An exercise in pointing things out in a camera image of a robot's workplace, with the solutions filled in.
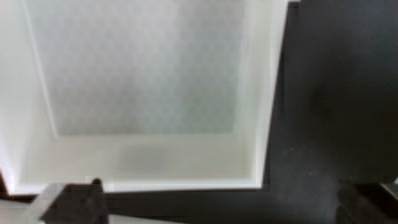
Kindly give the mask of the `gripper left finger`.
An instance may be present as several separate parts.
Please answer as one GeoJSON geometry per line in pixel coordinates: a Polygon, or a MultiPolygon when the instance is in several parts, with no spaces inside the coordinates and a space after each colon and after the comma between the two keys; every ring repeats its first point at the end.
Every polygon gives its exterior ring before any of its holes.
{"type": "Polygon", "coordinates": [[[44,224],[110,224],[101,179],[88,183],[55,183],[41,194],[44,224]]]}

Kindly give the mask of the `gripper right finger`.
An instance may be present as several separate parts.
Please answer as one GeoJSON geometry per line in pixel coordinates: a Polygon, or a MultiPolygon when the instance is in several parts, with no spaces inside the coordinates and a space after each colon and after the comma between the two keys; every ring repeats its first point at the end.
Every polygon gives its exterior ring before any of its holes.
{"type": "Polygon", "coordinates": [[[339,187],[335,224],[398,224],[398,198],[382,184],[339,187]]]}

